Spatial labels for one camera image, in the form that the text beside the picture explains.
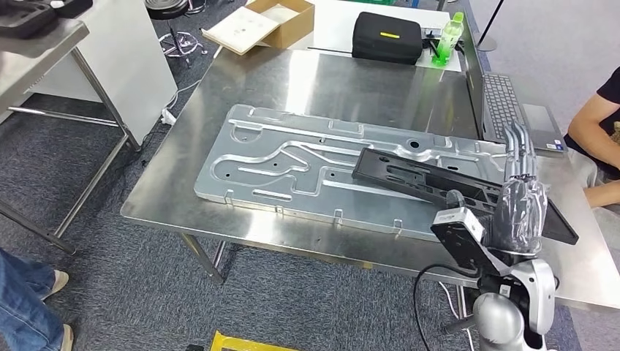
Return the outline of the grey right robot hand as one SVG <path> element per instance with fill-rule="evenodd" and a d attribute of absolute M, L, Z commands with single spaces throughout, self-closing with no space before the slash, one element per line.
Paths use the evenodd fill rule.
<path fill-rule="evenodd" d="M 533 142 L 525 127 L 513 122 L 504 128 L 506 162 L 504 183 L 491 215 L 477 217 L 464 206 L 456 190 L 447 193 L 448 209 L 436 214 L 434 224 L 463 222 L 485 247 L 534 256 L 540 251 L 548 196 L 537 177 Z"/>

